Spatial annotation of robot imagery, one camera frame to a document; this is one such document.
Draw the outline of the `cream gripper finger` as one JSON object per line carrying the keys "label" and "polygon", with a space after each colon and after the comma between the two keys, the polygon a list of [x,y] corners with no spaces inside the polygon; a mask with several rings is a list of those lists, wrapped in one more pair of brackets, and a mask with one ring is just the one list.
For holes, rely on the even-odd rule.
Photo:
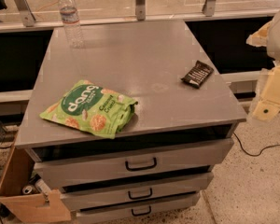
{"label": "cream gripper finger", "polygon": [[270,21],[262,25],[255,33],[248,37],[248,39],[246,40],[246,44],[253,47],[266,47],[270,25]]}
{"label": "cream gripper finger", "polygon": [[252,111],[252,117],[261,121],[272,120],[280,112],[280,65],[267,73],[259,100]]}

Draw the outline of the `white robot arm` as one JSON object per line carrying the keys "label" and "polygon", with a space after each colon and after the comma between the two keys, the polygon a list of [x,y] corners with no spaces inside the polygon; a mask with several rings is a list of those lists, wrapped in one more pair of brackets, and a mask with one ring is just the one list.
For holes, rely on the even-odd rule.
{"label": "white robot arm", "polygon": [[270,121],[280,112],[280,10],[246,43],[253,47],[265,47],[273,58],[274,68],[262,69],[256,87],[256,97],[249,108],[250,120]]}

